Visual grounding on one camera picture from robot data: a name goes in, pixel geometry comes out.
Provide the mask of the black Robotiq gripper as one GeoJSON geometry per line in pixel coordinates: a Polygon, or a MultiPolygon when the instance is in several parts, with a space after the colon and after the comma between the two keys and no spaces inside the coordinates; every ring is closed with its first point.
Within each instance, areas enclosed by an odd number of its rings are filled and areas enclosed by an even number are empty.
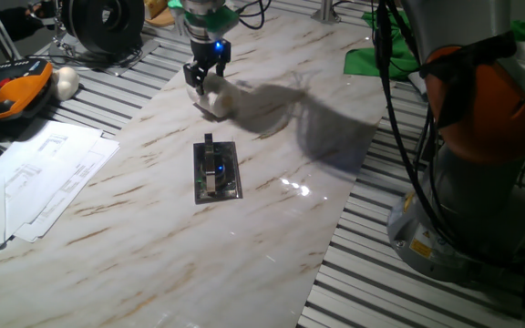
{"type": "Polygon", "coordinates": [[[224,77],[226,64],[231,61],[232,44],[226,39],[210,43],[190,42],[193,60],[183,66],[186,83],[192,87],[199,96],[204,95],[203,80],[204,70],[200,67],[211,68],[216,65],[216,75],[224,77]]]}

